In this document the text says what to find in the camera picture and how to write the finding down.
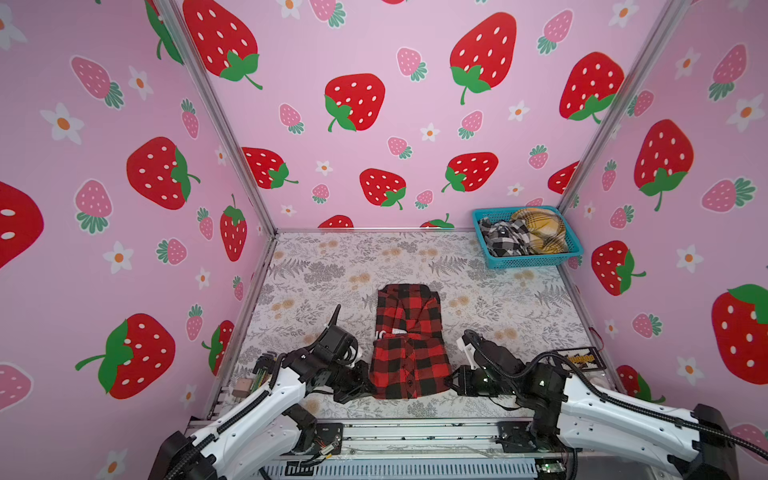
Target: white flower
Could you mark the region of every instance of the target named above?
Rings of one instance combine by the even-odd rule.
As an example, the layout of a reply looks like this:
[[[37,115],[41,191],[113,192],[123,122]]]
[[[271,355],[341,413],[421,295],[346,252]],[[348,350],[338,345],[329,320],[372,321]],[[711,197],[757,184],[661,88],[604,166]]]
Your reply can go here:
[[[612,339],[615,339],[616,334],[619,333],[619,330],[616,328],[616,324],[612,319],[605,320],[605,332],[610,335]]]
[[[701,53],[696,53],[694,48],[688,48],[685,52],[685,56],[676,61],[674,66],[677,67],[677,73],[674,75],[674,79],[677,80],[680,77],[690,77],[690,74],[694,72],[694,65],[699,61]]]
[[[0,48],[3,50],[9,50],[11,48],[11,39],[26,43],[27,38],[24,36],[21,30],[13,25],[13,14],[11,13],[11,7],[5,3],[0,3]]]
[[[51,137],[54,140],[61,140],[66,137],[76,144],[80,144],[80,134],[78,130],[85,124],[78,118],[69,116],[69,111],[62,103],[56,104],[56,111],[40,110],[40,115],[53,127],[51,128]]]
[[[283,18],[287,18],[288,15],[290,15],[296,20],[299,19],[299,7],[302,2],[304,2],[304,0],[277,0],[277,3],[283,7],[281,11]]]
[[[696,271],[697,263],[701,263],[704,261],[704,258],[701,255],[696,255],[695,245],[691,245],[685,250],[678,248],[677,256],[680,258],[677,261],[677,268],[686,267],[688,271],[691,273]]]
[[[440,130],[435,128],[434,124],[429,124],[427,128],[422,128],[422,140],[435,141],[438,133],[440,133]]]
[[[134,251],[131,248],[123,248],[123,244],[115,242],[111,252],[105,253],[104,260],[112,263],[112,273],[117,273],[120,269],[131,270],[131,257],[134,255]]]
[[[594,213],[594,205],[592,202],[584,205],[584,218],[592,220],[592,214]]]
[[[184,394],[179,399],[179,402],[184,404],[184,410],[194,402],[194,391],[197,389],[197,385],[187,385],[187,389],[184,390]]]
[[[331,163],[329,161],[317,162],[317,168],[315,169],[315,172],[320,172],[324,177],[327,177],[328,174],[332,171],[333,169],[331,168]]]
[[[677,374],[686,377],[691,385],[696,385],[696,379],[704,378],[703,372],[696,368],[695,358],[684,359],[678,356],[677,364],[679,365]]]
[[[147,83],[147,72],[136,71],[136,69],[130,65],[128,65],[128,70],[131,71],[131,79],[128,81],[128,84],[131,86],[131,88],[139,90],[139,96],[141,96],[141,100],[147,100],[147,94],[154,93],[152,87],[150,87]]]
[[[219,162],[219,165],[223,165],[226,167],[227,165],[227,152],[224,150],[224,147],[219,145],[219,147],[216,149],[216,159]]]
[[[509,192],[507,192],[507,195],[515,195],[516,197],[520,194],[520,192],[525,190],[524,187],[520,186],[519,182],[507,188],[509,189]]]
[[[611,21],[608,22],[608,26],[618,24],[624,28],[627,26],[629,18],[640,10],[640,7],[633,5],[634,0],[624,0],[624,3],[614,3],[614,16],[611,17]]]
[[[509,108],[509,120],[523,121],[523,115],[531,111],[530,108],[525,106],[525,102],[520,100],[517,105],[512,105]]]
[[[766,116],[766,112],[760,108],[764,94],[759,94],[750,101],[737,100],[736,113],[728,117],[727,124],[736,124],[739,133],[743,133],[752,120],[759,120]]]
[[[123,461],[125,460],[125,454],[127,453],[128,449],[119,453],[115,451],[109,452],[109,455],[107,455],[107,464],[99,470],[99,473],[96,474],[96,478],[99,480],[111,480],[122,472],[125,472],[125,463]]]
[[[197,289],[202,290],[204,286],[209,286],[210,272],[206,272],[203,267],[200,267],[200,275],[195,275],[194,279],[197,280]]]

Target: pink wallpaper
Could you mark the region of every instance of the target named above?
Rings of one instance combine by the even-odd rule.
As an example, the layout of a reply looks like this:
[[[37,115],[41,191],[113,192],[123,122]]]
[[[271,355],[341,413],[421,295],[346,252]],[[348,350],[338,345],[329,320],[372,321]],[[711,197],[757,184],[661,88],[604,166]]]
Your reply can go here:
[[[767,16],[692,5],[568,212],[571,272],[629,393],[712,405],[764,448]],[[737,450],[742,478],[768,476]]]
[[[177,1],[292,228],[557,204],[664,3]]]
[[[146,478],[206,413],[266,236],[165,35],[0,3],[3,478]]]

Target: strawberry print wallpaper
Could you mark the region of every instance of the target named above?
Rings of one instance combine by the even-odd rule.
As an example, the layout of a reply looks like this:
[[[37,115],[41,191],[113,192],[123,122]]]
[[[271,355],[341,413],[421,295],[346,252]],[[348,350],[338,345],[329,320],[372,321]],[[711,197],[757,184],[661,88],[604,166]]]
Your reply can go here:
[[[267,236],[153,2],[0,1],[0,476],[146,478]]]
[[[690,6],[568,209],[585,255],[565,268],[629,395],[714,406],[764,448],[766,17]],[[741,478],[768,477],[737,451]]]
[[[665,3],[176,1],[274,223],[304,229],[556,205]]]

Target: pink strawberry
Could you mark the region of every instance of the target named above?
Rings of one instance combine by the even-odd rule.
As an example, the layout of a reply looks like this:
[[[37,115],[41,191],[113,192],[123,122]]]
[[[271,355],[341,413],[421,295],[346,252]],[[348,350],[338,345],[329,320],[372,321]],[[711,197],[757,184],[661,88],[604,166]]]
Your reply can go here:
[[[325,23],[328,22],[328,26],[331,28],[341,28],[344,25],[344,5],[336,0],[310,0],[312,5],[312,11],[315,12],[315,16],[318,20]]]
[[[617,208],[613,215],[611,215],[611,226],[621,230],[627,226],[627,223],[632,223],[634,218],[634,208],[631,205],[624,205],[624,208]]]
[[[462,140],[469,140],[475,136],[475,132],[480,130],[480,127],[482,127],[482,112],[475,110],[464,117],[462,127],[458,130],[458,135]]]
[[[32,393],[32,377],[13,363],[0,362],[0,412]]]
[[[714,83],[710,85],[710,99],[718,101],[725,98],[736,88],[733,83],[741,78],[744,70],[746,70],[746,45],[734,45],[712,73]]]
[[[197,211],[197,222],[200,223],[200,233],[203,234],[205,240],[214,238],[214,219],[209,216],[208,210],[200,208]]]
[[[163,263],[170,263],[171,265],[178,265],[187,258],[187,248],[175,238],[171,238],[166,241],[157,244],[157,259]]]
[[[117,82],[109,81],[107,71],[93,60],[73,56],[70,60],[72,71],[78,76],[85,90],[97,100],[103,100],[108,107],[123,108],[123,92]]]
[[[654,94],[648,90],[643,90],[639,95],[635,95],[627,108],[627,115],[630,117],[640,117],[654,103]]]
[[[400,73],[410,77],[411,81],[421,81],[427,75],[427,64],[422,61],[422,54],[411,48],[400,48],[397,51],[397,66]]]
[[[558,43],[565,40],[571,30],[574,21],[572,10],[563,10],[544,26],[544,36],[538,39],[538,53],[549,55],[558,47]]]
[[[288,127],[288,131],[294,135],[304,132],[304,124],[301,123],[301,115],[295,108],[288,104],[280,105],[280,121]]]
[[[98,180],[87,180],[80,187],[74,196],[74,205],[80,210],[75,218],[78,219],[81,230],[95,235],[109,227],[107,217],[112,215],[112,202],[104,185]]]
[[[187,338],[194,342],[197,336],[200,334],[200,330],[203,328],[203,307],[196,303],[189,312],[189,318],[187,319]]]
[[[432,195],[432,191],[424,190],[420,194],[416,195],[416,202],[414,203],[414,205],[416,205],[416,208],[418,208],[419,210],[424,210],[432,202],[432,198],[434,198],[434,196]]]
[[[750,425],[749,423],[743,423],[742,425],[737,425],[731,428],[730,433],[731,435],[735,435],[740,439],[744,439],[750,443],[754,443],[755,445],[759,446],[763,450],[768,450],[768,432],[763,432],[763,430],[757,428],[754,425]],[[752,452],[751,450],[746,450],[746,449],[744,451],[748,453],[752,458],[757,460],[758,462],[768,464],[768,461],[766,459],[759,456],[755,452]]]
[[[632,328],[641,336],[647,339],[661,335],[661,327],[663,323],[659,321],[659,317],[654,316],[652,313],[641,313],[634,317],[632,320]]]
[[[616,162],[610,159],[605,164],[605,172],[603,172],[603,190],[609,191],[613,187],[616,181]]]
[[[707,210],[724,214],[734,206],[743,207],[754,198],[757,187],[750,180],[739,178],[735,182],[729,178],[714,184],[701,197],[701,206]]]
[[[392,155],[397,155],[400,158],[410,158],[413,155],[413,150],[408,146],[408,142],[402,138],[390,137],[386,144]]]
[[[235,298],[238,299],[240,302],[243,301],[243,282],[240,280],[239,276],[235,277],[235,280],[232,280],[232,288],[235,289]]]
[[[315,203],[322,205],[328,201],[329,196],[330,192],[328,191],[328,186],[325,184],[318,184],[312,189],[312,200],[314,200]]]
[[[536,170],[544,168],[547,160],[549,160],[549,154],[547,153],[547,148],[544,145],[536,145],[533,149],[531,149],[531,153],[529,155],[531,155],[531,157],[528,159],[528,163]]]

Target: red strawberry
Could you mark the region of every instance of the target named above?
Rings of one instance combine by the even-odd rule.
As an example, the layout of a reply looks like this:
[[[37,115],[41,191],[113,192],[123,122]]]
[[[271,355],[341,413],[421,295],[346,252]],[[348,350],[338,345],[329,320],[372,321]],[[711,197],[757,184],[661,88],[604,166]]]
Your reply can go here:
[[[475,132],[480,130],[480,127],[482,127],[482,112],[476,110],[464,117],[462,127],[458,130],[458,136],[462,140],[469,140],[475,136]]]
[[[737,425],[730,429],[730,434],[735,435],[740,439],[747,440],[750,443],[754,443],[755,445],[759,446],[763,450],[768,450],[768,432],[763,432],[763,430],[758,429],[754,425],[750,425],[749,423]],[[768,460],[759,456],[755,452],[752,452],[751,450],[746,450],[746,449],[744,451],[748,453],[752,458],[757,460],[758,462],[768,464]]]
[[[641,313],[632,320],[632,328],[634,328],[634,331],[640,333],[641,336],[644,336],[647,339],[661,335],[662,326],[663,323],[659,321],[659,317],[654,316],[651,313],[648,313],[647,315]]]
[[[234,328],[235,325],[231,321],[224,320],[210,338],[210,346],[205,344],[205,340],[203,341],[203,348],[210,350],[210,353],[208,353],[208,366],[214,375],[219,374],[219,367],[221,366],[221,361],[224,360],[224,354],[227,353],[227,347],[230,345]]]
[[[197,132],[200,131],[200,122],[197,121],[196,111],[189,98],[181,102],[181,122],[184,124],[190,137],[197,138]]]
[[[123,92],[117,82],[109,80],[107,71],[93,60],[73,56],[70,60],[72,71],[80,79],[83,88],[93,98],[103,100],[108,107],[120,110],[123,108]]]
[[[325,23],[328,22],[328,26],[331,28],[341,28],[344,25],[344,5],[336,0],[310,0],[312,5],[312,11],[315,12],[315,16],[318,20]]]
[[[288,104],[280,105],[280,121],[288,127],[288,131],[294,135],[304,132],[304,124],[301,123],[301,115],[295,108]]]
[[[43,216],[34,200],[0,182],[0,268],[27,250],[43,233]]]
[[[754,198],[757,187],[750,180],[739,178],[735,182],[725,179],[717,182],[701,197],[701,206],[724,214],[734,206],[743,207]]]
[[[643,90],[639,95],[635,95],[627,108],[627,115],[630,117],[640,117],[654,103],[654,94],[648,90]]]
[[[504,80],[512,65],[518,25],[515,17],[499,12],[464,35],[451,51],[453,81],[472,93],[491,90]]]
[[[232,280],[232,288],[235,289],[235,298],[238,299],[240,302],[243,301],[243,289],[245,288],[243,286],[243,281],[240,280],[239,276],[235,276],[235,280]]]
[[[603,190],[609,191],[613,187],[616,181],[616,162],[611,158],[608,163],[605,164],[605,172],[603,172]]]
[[[269,190],[282,187],[285,182],[299,183],[296,180],[288,180],[288,165],[275,152],[264,148],[243,147],[243,153],[259,187]]]
[[[397,51],[397,66],[400,73],[410,77],[411,81],[421,81],[426,78],[427,64],[422,61],[422,54],[411,48],[400,48]]]
[[[328,220],[322,222],[317,228],[354,228],[349,217],[344,215],[334,215]]]
[[[536,170],[544,168],[547,160],[549,160],[549,154],[547,153],[547,148],[544,145],[536,145],[531,149],[531,153],[529,155],[531,155],[531,157],[528,159],[528,164]]]
[[[457,192],[473,192],[488,181],[498,167],[498,157],[491,152],[463,154],[453,157],[445,169],[445,179],[449,182],[441,192],[449,186]]]
[[[203,328],[203,308],[200,305],[195,304],[188,313],[187,319],[187,338],[194,342],[197,336],[200,335],[200,329]]]
[[[634,165],[634,184],[649,197],[659,196],[654,208],[661,208],[661,197],[680,185],[694,164],[694,147],[672,121],[656,122],[643,140]]]
[[[379,116],[384,102],[384,84],[370,73],[336,77],[326,85],[326,111],[346,130],[368,130]]]
[[[200,208],[197,211],[197,222],[200,223],[200,233],[205,240],[214,238],[214,220],[208,215],[208,210]]]
[[[592,270],[608,293],[619,296],[629,290],[633,276],[645,276],[634,271],[634,257],[627,245],[619,240],[600,245],[592,252]]]
[[[360,187],[366,199],[378,207],[400,206],[406,195],[406,181],[396,174],[369,168],[360,174]]]
[[[725,98],[736,88],[733,83],[741,78],[745,70],[746,45],[734,45],[712,73],[714,83],[710,85],[710,99],[718,101]]]
[[[574,176],[576,167],[578,167],[578,162],[574,162],[567,167],[561,168],[560,170],[554,172],[547,181],[547,187],[549,187],[549,190],[552,190],[556,194],[560,195],[565,193],[565,188],[571,182],[571,178]]]
[[[631,205],[624,205],[624,208],[619,207],[614,211],[608,223],[613,228],[621,230],[627,226],[627,223],[632,223],[632,219],[634,219],[634,208]]]
[[[572,10],[563,10],[544,26],[544,36],[538,39],[538,53],[549,55],[558,47],[558,43],[565,40],[571,30],[574,21]]]
[[[611,106],[624,81],[624,71],[605,53],[593,51],[578,61],[571,70],[560,98],[560,116],[568,120],[584,120]]]
[[[170,333],[151,316],[136,313],[112,330],[104,355],[85,359],[74,369],[104,359],[98,370],[99,383],[113,398],[129,399],[160,378],[175,355],[176,343]]]
[[[408,146],[408,142],[402,138],[390,137],[386,142],[389,147],[389,153],[400,158],[410,158],[413,150]]]
[[[445,220],[430,220],[429,222],[422,223],[422,228],[453,228],[453,223],[448,223],[448,217],[451,214],[445,214]]]
[[[650,387],[643,379],[643,376],[637,373],[637,370],[629,365],[619,366],[619,368],[616,369],[616,373],[619,374],[621,385],[627,390],[629,396],[651,403],[662,403],[667,401],[664,396],[661,396],[658,400],[653,400],[653,396],[650,393]]]
[[[168,210],[184,206],[192,191],[190,178],[200,183],[187,172],[187,159],[166,137],[141,145],[128,157],[125,169],[134,190]]]
[[[224,250],[231,261],[237,262],[243,254],[243,245],[248,235],[248,225],[245,222],[243,211],[236,207],[235,196],[232,195],[232,205],[224,209],[219,221],[221,240],[224,242]]]
[[[0,362],[0,412],[26,399],[34,383],[27,372],[13,363]]]
[[[712,327],[726,368],[746,382],[768,384],[768,290],[747,284],[718,296]]]
[[[259,67],[259,47],[253,33],[235,15],[214,0],[184,0],[184,21],[206,70],[229,81],[248,76]]]

